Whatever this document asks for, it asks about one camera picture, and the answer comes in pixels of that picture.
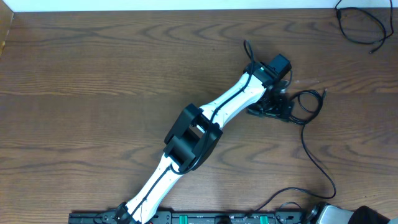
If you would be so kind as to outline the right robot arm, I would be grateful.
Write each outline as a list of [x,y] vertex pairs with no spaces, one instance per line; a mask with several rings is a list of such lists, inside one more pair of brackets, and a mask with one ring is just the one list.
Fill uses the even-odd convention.
[[320,202],[302,221],[304,224],[397,224],[397,218],[389,219],[367,206],[355,211],[345,210],[326,202]]

